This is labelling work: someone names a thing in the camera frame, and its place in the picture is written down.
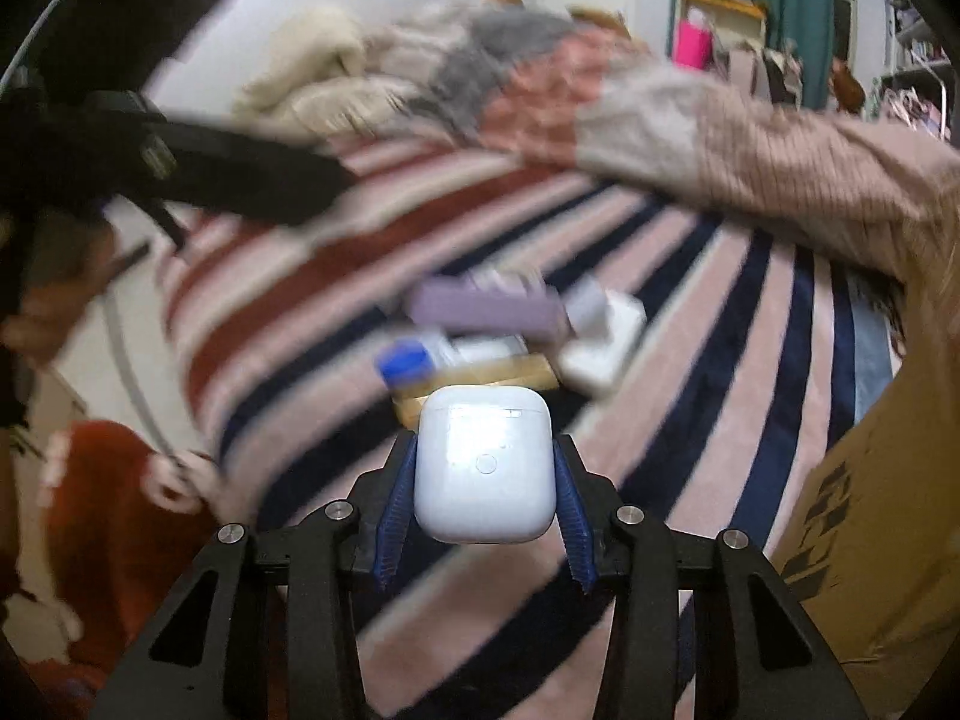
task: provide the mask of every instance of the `striped rug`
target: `striped rug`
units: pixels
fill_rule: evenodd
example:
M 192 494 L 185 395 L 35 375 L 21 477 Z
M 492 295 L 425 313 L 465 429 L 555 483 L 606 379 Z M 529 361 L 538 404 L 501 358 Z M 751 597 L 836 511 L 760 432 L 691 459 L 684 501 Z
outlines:
M 546 395 L 590 470 L 676 530 L 737 527 L 769 553 L 806 474 L 892 376 L 889 333 L 841 266 L 770 234 L 579 172 L 424 141 L 354 141 L 352 234 L 199 215 L 162 258 L 166 327 L 224 474 L 219 516 L 296 523 L 383 464 L 397 432 L 373 357 L 405 330 L 426 274 L 534 266 L 643 301 L 650 325 L 619 391 Z M 368 699 L 386 716 L 592 716 L 611 599 L 584 596 L 553 528 L 530 544 L 450 547 L 416 524 L 385 595 L 355 599 Z M 692 608 L 678 604 L 680 716 Z

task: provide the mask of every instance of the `blue bottle cap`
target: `blue bottle cap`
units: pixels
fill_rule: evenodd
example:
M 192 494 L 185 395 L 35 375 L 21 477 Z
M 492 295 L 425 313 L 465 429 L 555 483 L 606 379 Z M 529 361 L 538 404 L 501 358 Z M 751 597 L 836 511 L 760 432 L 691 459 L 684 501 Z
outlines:
M 426 348 L 419 341 L 401 341 L 376 359 L 383 381 L 390 389 L 415 384 L 434 371 Z

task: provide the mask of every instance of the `metal screw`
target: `metal screw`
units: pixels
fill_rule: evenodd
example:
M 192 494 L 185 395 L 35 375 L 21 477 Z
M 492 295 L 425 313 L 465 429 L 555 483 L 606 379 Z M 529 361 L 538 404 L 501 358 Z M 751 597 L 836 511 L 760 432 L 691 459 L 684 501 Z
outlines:
M 643 522 L 643 512 L 635 506 L 621 506 L 616 510 L 616 518 L 624 525 L 640 525 Z
M 334 501 L 326 505 L 323 513 L 330 519 L 347 519 L 353 514 L 353 504 L 349 501 Z
M 235 522 L 230 525 L 224 525 L 217 532 L 217 538 L 221 544 L 235 544 L 243 538 L 243 525 L 237 525 Z
M 750 539 L 743 531 L 727 531 L 723 534 L 723 543 L 731 549 L 743 549 L 750 543 Z

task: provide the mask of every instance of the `purple box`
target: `purple box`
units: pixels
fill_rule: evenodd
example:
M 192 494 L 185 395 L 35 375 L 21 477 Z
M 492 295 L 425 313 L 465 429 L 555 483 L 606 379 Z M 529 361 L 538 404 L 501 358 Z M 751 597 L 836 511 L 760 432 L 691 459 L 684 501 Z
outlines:
M 414 324 L 451 333 L 524 336 L 535 341 L 561 341 L 568 334 L 566 311 L 556 290 L 528 295 L 478 290 L 445 276 L 416 287 L 407 314 Z

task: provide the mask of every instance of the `hand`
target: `hand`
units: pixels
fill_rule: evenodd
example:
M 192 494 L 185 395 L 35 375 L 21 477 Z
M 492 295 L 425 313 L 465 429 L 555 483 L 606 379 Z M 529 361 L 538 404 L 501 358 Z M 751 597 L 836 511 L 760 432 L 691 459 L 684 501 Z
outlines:
M 106 227 L 91 243 L 79 275 L 27 291 L 20 315 L 0 325 L 0 343 L 34 367 L 48 365 L 112 278 L 116 250 L 113 229 Z

